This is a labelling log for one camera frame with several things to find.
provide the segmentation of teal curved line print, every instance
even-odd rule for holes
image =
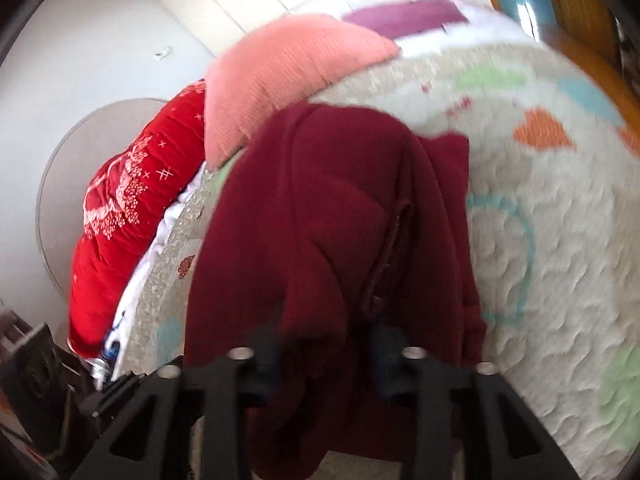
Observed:
[[[500,89],[524,86],[527,77],[515,70],[497,68],[484,63],[473,66],[456,76],[456,90]]]
[[[625,125],[616,105],[596,85],[585,77],[569,77],[558,80],[562,92],[588,112],[607,120],[615,127]]]
[[[184,335],[184,326],[175,317],[158,327],[156,343],[156,359],[158,366],[174,358],[174,352],[180,348]]]
[[[520,282],[520,290],[518,291],[518,298],[516,305],[513,309],[513,314],[494,314],[493,312],[483,312],[482,318],[489,322],[494,323],[517,323],[524,312],[524,307],[527,303],[527,296],[531,289],[531,271],[533,269],[533,263],[536,259],[536,238],[534,236],[533,225],[529,222],[526,216],[518,208],[516,203],[508,200],[502,195],[485,195],[476,196],[470,195],[466,199],[466,207],[472,208],[484,208],[494,211],[504,211],[512,218],[515,218],[524,231],[524,237],[527,245],[527,267],[524,272],[522,281]]]
[[[628,451],[640,442],[640,346],[620,346],[602,374],[600,414],[611,439]]]

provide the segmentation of quilted bedspread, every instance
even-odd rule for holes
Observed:
[[[581,478],[613,478],[640,441],[640,140],[613,104],[564,57],[514,45],[397,59],[312,100],[378,108],[420,135],[469,137],[484,356]],[[178,220],[125,368],[149,372],[180,353],[190,264],[223,178],[206,178]],[[397,477],[363,460],[330,454],[318,474]]]

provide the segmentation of folded clothing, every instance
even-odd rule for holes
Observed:
[[[287,16],[250,32],[205,76],[209,167],[222,165],[274,112],[398,53],[393,41],[324,14]]]
[[[390,40],[442,28],[447,23],[467,23],[451,0],[408,0],[365,7],[342,19],[374,30]]]
[[[169,101],[131,145],[105,162],[84,196],[69,297],[69,347],[95,357],[165,210],[204,161],[204,81]]]
[[[278,323],[282,384],[248,415],[252,467],[307,478],[328,450],[402,460],[415,414],[377,398],[364,327],[379,316],[451,364],[481,358],[469,257],[468,140],[419,139],[368,108],[300,103],[233,168],[196,269],[187,366]]]

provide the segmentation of pillow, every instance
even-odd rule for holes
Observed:
[[[287,16],[250,32],[205,76],[209,167],[222,165],[277,110],[398,53],[393,41],[324,14]]]
[[[165,210],[204,161],[204,89],[200,81],[169,101],[89,184],[69,297],[69,347],[82,357],[100,352]]]
[[[451,0],[413,0],[366,7],[342,19],[375,30],[390,40],[441,28],[446,23],[467,23]]]

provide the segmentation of salmon pink pillow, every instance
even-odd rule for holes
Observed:
[[[287,16],[247,34],[205,76],[209,167],[222,165],[274,112],[398,53],[393,41],[325,14]]]

